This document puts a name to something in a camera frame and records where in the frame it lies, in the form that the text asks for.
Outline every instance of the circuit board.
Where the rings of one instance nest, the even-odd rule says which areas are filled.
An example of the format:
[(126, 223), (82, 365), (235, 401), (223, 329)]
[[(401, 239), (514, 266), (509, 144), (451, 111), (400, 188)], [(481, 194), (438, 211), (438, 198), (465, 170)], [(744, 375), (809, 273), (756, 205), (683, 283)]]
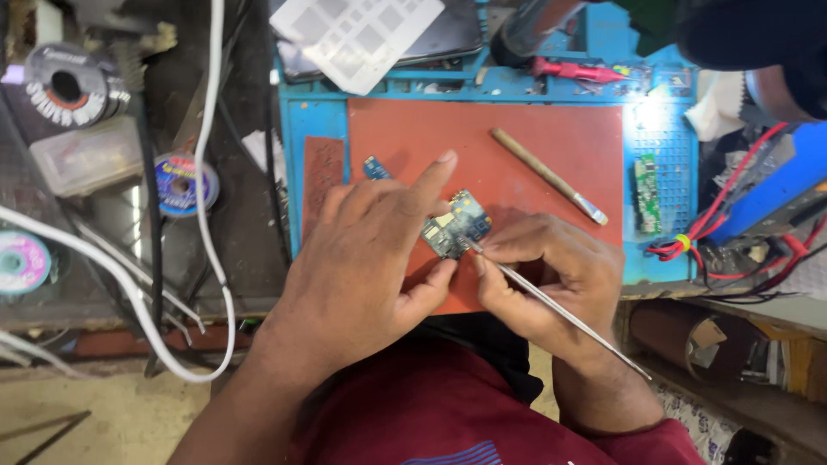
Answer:
[(367, 160), (362, 164), (362, 170), (365, 171), (367, 177), (372, 180), (392, 180), (393, 176), (379, 163), (375, 156), (367, 157)]
[[(374, 156), (369, 156), (365, 160), (362, 169), (372, 180), (392, 179), (390, 173)], [(441, 258), (456, 260), (468, 248), (462, 245), (458, 238), (465, 236), (475, 242), (479, 241), (491, 230), (491, 217), (467, 189), (454, 194), (448, 203), (451, 205), (451, 212), (441, 217), (429, 218), (422, 228), (422, 239)]]
[(641, 155), (634, 161), (634, 180), (638, 188), (640, 232), (646, 235), (661, 232), (661, 202), (657, 196), (655, 155)]

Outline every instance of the solder wick spool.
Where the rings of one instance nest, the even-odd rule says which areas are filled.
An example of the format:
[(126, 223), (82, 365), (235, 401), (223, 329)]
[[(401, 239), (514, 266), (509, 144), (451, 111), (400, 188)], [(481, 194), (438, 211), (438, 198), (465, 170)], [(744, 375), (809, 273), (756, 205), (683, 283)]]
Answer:
[(0, 230), (0, 295), (31, 292), (51, 270), (49, 249), (26, 232)]
[(26, 93), (44, 119), (83, 129), (127, 110), (123, 79), (82, 48), (62, 42), (38, 46), (26, 58)]
[[(210, 209), (218, 198), (218, 175), (206, 162), (203, 165), (204, 204)], [(184, 153), (170, 153), (155, 161), (160, 211), (174, 218), (196, 213), (195, 159)]]

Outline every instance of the screwdriver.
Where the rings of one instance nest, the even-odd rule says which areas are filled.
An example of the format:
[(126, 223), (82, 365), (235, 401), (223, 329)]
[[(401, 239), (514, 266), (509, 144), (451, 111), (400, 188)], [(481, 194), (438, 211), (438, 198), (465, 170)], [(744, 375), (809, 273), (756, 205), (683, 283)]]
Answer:
[[(471, 249), (472, 251), (474, 251), (474, 252), (476, 252), (476, 253), (478, 253), (478, 254), (482, 255), (482, 247), (480, 247), (480, 244), (477, 244), (477, 243), (476, 243), (476, 242), (474, 242), (472, 239), (470, 239), (470, 238), (468, 238), (468, 237), (466, 237), (466, 236), (460, 235), (460, 236), (458, 236), (458, 237), (457, 237), (457, 241), (458, 241), (458, 242), (459, 242), (459, 244), (460, 244), (461, 246), (463, 246), (465, 249)], [(550, 307), (552, 310), (554, 310), (555, 312), (557, 312), (558, 314), (560, 314), (560, 316), (562, 316), (563, 318), (567, 319), (567, 320), (568, 320), (571, 324), (573, 324), (573, 325), (577, 326), (577, 327), (578, 327), (580, 330), (582, 330), (584, 333), (586, 333), (586, 334), (588, 334), (589, 336), (591, 336), (591, 338), (593, 338), (595, 341), (597, 341), (597, 343), (598, 343), (598, 344), (600, 344), (601, 346), (603, 346), (603, 347), (604, 347), (606, 350), (608, 350), (609, 352), (612, 352), (612, 354), (613, 354), (615, 357), (619, 358), (619, 359), (620, 359), (621, 361), (623, 361), (626, 365), (629, 365), (629, 366), (630, 366), (633, 370), (635, 370), (635, 371), (636, 371), (636, 372), (637, 372), (640, 376), (643, 376), (644, 378), (646, 378), (646, 379), (647, 379), (647, 380), (649, 380), (649, 381), (651, 381), (651, 380), (652, 380), (652, 377), (651, 377), (651, 376), (649, 376), (649, 374), (648, 374), (648, 373), (646, 373), (646, 372), (645, 372), (645, 371), (644, 371), (641, 367), (639, 367), (639, 366), (638, 366), (635, 362), (632, 362), (632, 360), (630, 360), (630, 359), (629, 359), (628, 357), (626, 357), (624, 354), (620, 353), (620, 351), (619, 351), (618, 349), (614, 348), (614, 346), (612, 346), (611, 344), (609, 344), (609, 342), (607, 342), (607, 341), (606, 341), (605, 339), (603, 339), (603, 338), (602, 338), (602, 337), (601, 337), (598, 333), (596, 333), (594, 329), (589, 328), (589, 326), (588, 326), (587, 324), (583, 323), (583, 322), (582, 322), (579, 318), (577, 318), (577, 317), (576, 317), (575, 315), (573, 315), (571, 312), (569, 312), (568, 310), (564, 309), (562, 305), (558, 304), (558, 302), (556, 302), (554, 299), (552, 299), (551, 297), (549, 297), (549, 296), (548, 296), (545, 292), (543, 292), (543, 291), (541, 291), (540, 289), (538, 289), (538, 288), (537, 288), (537, 286), (535, 286), (535, 285), (531, 284), (531, 282), (529, 282), (527, 279), (523, 278), (523, 276), (522, 276), (522, 275), (520, 275), (517, 271), (514, 271), (514, 270), (512, 270), (511, 268), (507, 267), (506, 265), (503, 265), (502, 263), (498, 263), (497, 261), (495, 261), (495, 262), (494, 262), (494, 264), (495, 264), (495, 265), (497, 266), (497, 268), (498, 268), (498, 269), (500, 269), (500, 271), (502, 271), (502, 272), (503, 272), (506, 276), (508, 276), (509, 278), (511, 278), (511, 280), (512, 280), (512, 281), (514, 281), (515, 283), (517, 283), (520, 287), (522, 287), (524, 290), (526, 290), (529, 294), (531, 294), (531, 295), (532, 295), (533, 297), (535, 297), (537, 300), (539, 300), (539, 301), (543, 302), (545, 305), (547, 305), (548, 307)]]
[(584, 79), (599, 84), (629, 79), (628, 76), (610, 70), (609, 68), (583, 66), (566, 61), (558, 61), (555, 63), (546, 60), (542, 56), (535, 56), (531, 66), (531, 75), (537, 78), (544, 74), (550, 74), (558, 78)]

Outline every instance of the rubber mat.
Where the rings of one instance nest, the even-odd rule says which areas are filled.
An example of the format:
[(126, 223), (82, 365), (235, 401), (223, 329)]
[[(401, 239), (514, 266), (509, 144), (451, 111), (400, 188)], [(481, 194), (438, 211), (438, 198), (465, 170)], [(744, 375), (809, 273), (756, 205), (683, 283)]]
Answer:
[[(459, 166), (442, 197), (468, 189), (493, 220), (491, 233), (533, 213), (551, 213), (590, 235), (621, 246), (623, 237), (623, 121), (621, 107), (500, 105), (380, 98), (348, 99), (352, 182), (366, 180), (362, 162), (375, 156), (410, 185), (444, 151)], [(593, 223), (491, 135), (500, 127), (609, 217)], [(405, 287), (439, 262), (419, 238)], [(460, 260), (451, 294), (435, 314), (481, 310), (471, 258)]]

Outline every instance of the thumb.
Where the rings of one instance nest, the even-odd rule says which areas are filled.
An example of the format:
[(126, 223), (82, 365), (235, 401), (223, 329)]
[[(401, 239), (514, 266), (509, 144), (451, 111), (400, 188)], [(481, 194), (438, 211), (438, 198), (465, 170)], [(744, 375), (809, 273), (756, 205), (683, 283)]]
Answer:
[(494, 262), (477, 255), (474, 265), (480, 275), (480, 303), (512, 331), (531, 340), (554, 324), (552, 313), (543, 304), (509, 287)]
[(456, 260), (440, 261), (425, 278), (425, 282), (396, 298), (394, 320), (404, 332), (407, 333), (445, 302), (448, 283), (456, 270)]

